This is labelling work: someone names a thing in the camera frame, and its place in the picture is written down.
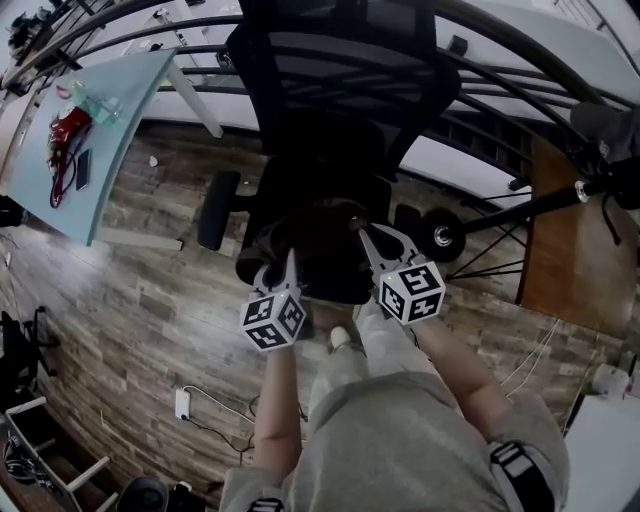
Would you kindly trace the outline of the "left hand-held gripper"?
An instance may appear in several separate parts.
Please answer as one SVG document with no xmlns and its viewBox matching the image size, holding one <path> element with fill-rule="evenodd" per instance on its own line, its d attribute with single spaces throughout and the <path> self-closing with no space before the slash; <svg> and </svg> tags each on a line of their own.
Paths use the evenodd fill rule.
<svg viewBox="0 0 640 512">
<path fill-rule="evenodd" d="M 280 292 L 272 291 L 280 284 Z M 260 295 L 241 308 L 240 327 L 245 337 L 260 352 L 293 345 L 306 319 L 298 297 L 300 287 L 295 248 L 283 261 L 264 264 L 253 280 L 253 291 Z"/>
</svg>

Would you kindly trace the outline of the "brown leather bag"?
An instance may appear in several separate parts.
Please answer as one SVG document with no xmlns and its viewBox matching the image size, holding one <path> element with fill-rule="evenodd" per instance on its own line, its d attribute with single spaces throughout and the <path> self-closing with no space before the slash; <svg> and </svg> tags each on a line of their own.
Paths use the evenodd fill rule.
<svg viewBox="0 0 640 512">
<path fill-rule="evenodd" d="M 262 265 L 283 261 L 295 248 L 302 295 L 346 305 L 363 304 L 373 287 L 358 230 L 367 211 L 344 198 L 326 198 L 294 208 L 252 236 L 236 261 L 236 273 L 251 284 Z"/>
</svg>

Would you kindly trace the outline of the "black mesh office chair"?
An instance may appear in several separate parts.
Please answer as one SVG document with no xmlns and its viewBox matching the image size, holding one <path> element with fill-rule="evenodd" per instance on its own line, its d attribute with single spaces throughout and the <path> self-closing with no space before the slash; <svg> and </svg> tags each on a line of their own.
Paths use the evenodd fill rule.
<svg viewBox="0 0 640 512">
<path fill-rule="evenodd" d="M 267 162 L 250 196 L 238 193 L 237 172 L 214 176 L 198 243 L 218 250 L 230 215 L 245 212 L 242 250 L 268 222 L 326 198 L 386 223 L 403 158 L 461 88 L 437 49 L 437 0 L 239 3 L 226 46 Z"/>
</svg>

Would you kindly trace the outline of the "person's right forearm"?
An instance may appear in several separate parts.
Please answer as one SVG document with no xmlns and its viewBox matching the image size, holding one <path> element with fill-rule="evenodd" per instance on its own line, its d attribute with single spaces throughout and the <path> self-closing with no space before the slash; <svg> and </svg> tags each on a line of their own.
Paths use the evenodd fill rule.
<svg viewBox="0 0 640 512">
<path fill-rule="evenodd" d="M 464 418 L 485 439 L 511 409 L 500 383 L 487 364 L 438 318 L 413 325 L 420 349 L 453 394 Z"/>
</svg>

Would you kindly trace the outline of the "person's left forearm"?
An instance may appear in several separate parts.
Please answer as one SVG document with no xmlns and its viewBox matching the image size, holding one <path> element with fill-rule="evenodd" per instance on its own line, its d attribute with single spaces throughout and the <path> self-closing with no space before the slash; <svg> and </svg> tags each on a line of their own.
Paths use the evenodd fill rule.
<svg viewBox="0 0 640 512">
<path fill-rule="evenodd" d="M 254 425 L 254 463 L 281 483 L 302 452 L 296 354 L 292 346 L 268 353 Z"/>
</svg>

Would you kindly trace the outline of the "person's white trousers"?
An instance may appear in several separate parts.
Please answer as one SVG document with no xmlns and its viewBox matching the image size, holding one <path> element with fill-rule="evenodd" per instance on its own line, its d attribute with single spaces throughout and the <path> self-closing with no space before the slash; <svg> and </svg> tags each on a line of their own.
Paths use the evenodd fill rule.
<svg viewBox="0 0 640 512">
<path fill-rule="evenodd" d="M 438 374 L 401 325 L 387 319 L 373 299 L 354 310 L 354 323 L 361 343 L 352 341 L 330 353 L 320 365 L 311 388 L 310 409 L 332 391 L 360 380 L 400 372 Z"/>
</svg>

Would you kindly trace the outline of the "brown wooden table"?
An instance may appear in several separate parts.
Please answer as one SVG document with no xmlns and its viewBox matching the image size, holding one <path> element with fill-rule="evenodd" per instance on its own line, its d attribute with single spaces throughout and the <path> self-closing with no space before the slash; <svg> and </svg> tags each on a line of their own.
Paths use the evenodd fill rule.
<svg viewBox="0 0 640 512">
<path fill-rule="evenodd" d="M 532 156 L 532 198 L 557 191 L 580 177 L 576 165 L 546 141 L 535 140 Z M 609 199 L 607 213 L 621 237 L 616 246 L 603 219 L 602 198 L 596 195 L 531 220 L 504 223 L 526 225 L 523 259 L 476 271 L 464 265 L 450 273 L 448 280 L 518 274 L 518 305 L 612 337 L 625 337 L 636 301 L 640 233 L 631 214 Z"/>
</svg>

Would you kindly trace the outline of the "person's grey shirt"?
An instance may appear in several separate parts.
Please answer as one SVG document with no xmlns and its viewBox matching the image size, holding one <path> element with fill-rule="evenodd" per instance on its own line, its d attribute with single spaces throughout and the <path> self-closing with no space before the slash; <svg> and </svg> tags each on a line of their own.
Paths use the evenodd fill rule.
<svg viewBox="0 0 640 512">
<path fill-rule="evenodd" d="M 520 392 L 485 439 L 442 381 L 403 372 L 351 383 L 313 410 L 296 468 L 227 473 L 221 512 L 560 512 L 569 460 L 543 400 Z"/>
</svg>

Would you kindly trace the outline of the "black hanging bag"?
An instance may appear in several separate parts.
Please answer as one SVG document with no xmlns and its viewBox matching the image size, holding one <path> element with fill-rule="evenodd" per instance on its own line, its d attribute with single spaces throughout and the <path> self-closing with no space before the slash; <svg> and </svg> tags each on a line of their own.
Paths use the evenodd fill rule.
<svg viewBox="0 0 640 512">
<path fill-rule="evenodd" d="M 607 213 L 607 202 L 613 198 L 625 211 L 640 209 L 640 155 L 611 163 L 604 162 L 600 169 L 607 181 L 601 211 L 614 244 L 619 246 L 621 237 Z"/>
</svg>

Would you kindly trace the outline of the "light blue glass desk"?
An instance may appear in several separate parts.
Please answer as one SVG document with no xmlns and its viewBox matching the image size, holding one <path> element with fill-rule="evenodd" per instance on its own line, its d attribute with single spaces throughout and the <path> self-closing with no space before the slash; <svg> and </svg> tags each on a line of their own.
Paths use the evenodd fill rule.
<svg viewBox="0 0 640 512">
<path fill-rule="evenodd" d="M 134 233 L 103 226 L 102 218 L 115 178 L 143 114 L 160 85 L 169 81 L 209 133 L 219 138 L 223 129 L 194 86 L 174 62 L 174 51 L 138 53 L 64 75 L 54 83 L 66 87 L 78 82 L 89 98 L 114 107 L 112 124 L 91 128 L 84 147 L 91 160 L 87 186 L 70 189 L 62 204 L 49 204 L 52 179 L 46 165 L 49 124 L 67 102 L 50 87 L 37 108 L 28 108 L 24 124 L 15 132 L 14 146 L 0 170 L 0 193 L 31 215 L 86 246 L 95 241 L 179 251 L 178 239 Z"/>
</svg>

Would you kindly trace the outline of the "clear plastic bottle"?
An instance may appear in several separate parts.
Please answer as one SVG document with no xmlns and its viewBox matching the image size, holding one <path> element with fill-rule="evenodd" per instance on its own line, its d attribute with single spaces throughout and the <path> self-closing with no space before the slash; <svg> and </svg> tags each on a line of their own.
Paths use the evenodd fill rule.
<svg viewBox="0 0 640 512">
<path fill-rule="evenodd" d="M 112 125 L 119 120 L 122 105 L 118 98 L 107 98 L 77 80 L 69 83 L 68 90 L 74 105 L 86 112 L 96 123 Z"/>
</svg>

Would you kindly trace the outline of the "dark metal railing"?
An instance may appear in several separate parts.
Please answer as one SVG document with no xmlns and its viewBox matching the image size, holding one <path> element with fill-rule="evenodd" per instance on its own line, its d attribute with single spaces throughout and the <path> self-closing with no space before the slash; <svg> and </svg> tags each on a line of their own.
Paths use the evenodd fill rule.
<svg viewBox="0 0 640 512">
<path fill-rule="evenodd" d="M 194 86 L 223 129 L 248 130 L 259 125 L 226 42 L 242 21 L 239 0 L 229 14 L 185 15 L 166 23 L 122 32 L 77 54 L 64 52 L 81 36 L 118 25 L 141 11 L 185 0 L 106 0 L 101 11 L 52 37 L 40 50 L 26 45 L 10 73 L 0 75 L 0 90 L 42 99 L 50 87 L 71 101 L 60 77 L 123 56 L 114 48 L 158 34 L 224 28 L 216 42 L 200 39 L 163 50 Z M 459 73 L 457 99 L 414 142 L 396 175 L 410 172 L 474 196 L 504 192 L 520 183 L 520 198 L 532 197 L 533 144 L 540 139 L 533 124 L 555 132 L 551 144 L 569 159 L 585 138 L 570 127 L 570 109 L 580 102 L 627 111 L 640 105 L 640 74 L 618 70 L 616 50 L 591 44 L 578 25 L 537 9 L 498 0 L 437 0 L 439 54 Z M 169 81 L 164 81 L 144 115 L 167 122 L 204 126 Z"/>
</svg>

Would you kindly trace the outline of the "pink white bag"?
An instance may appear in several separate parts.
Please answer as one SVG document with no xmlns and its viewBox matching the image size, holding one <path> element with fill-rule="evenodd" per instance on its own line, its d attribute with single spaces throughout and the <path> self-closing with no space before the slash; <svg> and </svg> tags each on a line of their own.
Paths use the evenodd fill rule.
<svg viewBox="0 0 640 512">
<path fill-rule="evenodd" d="M 630 376 L 626 371 L 608 364 L 601 364 L 594 372 L 592 389 L 596 394 L 622 399 L 629 383 Z"/>
</svg>

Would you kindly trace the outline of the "white box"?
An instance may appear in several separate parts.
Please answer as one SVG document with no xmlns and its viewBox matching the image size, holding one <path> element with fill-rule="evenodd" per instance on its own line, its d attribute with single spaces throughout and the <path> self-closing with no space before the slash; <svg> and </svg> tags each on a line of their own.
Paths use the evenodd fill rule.
<svg viewBox="0 0 640 512">
<path fill-rule="evenodd" d="M 586 397 L 565 441 L 564 512 L 623 512 L 640 490 L 640 399 Z"/>
</svg>

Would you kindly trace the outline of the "white shelf frame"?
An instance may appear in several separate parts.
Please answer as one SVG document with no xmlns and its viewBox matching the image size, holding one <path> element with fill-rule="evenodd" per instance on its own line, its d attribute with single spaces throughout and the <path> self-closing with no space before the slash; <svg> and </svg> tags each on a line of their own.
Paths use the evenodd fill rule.
<svg viewBox="0 0 640 512">
<path fill-rule="evenodd" d="M 16 479 L 46 491 L 64 512 L 115 512 L 111 458 L 96 455 L 52 415 L 45 397 L 22 399 L 2 415 L 8 440 L 1 461 Z"/>
</svg>

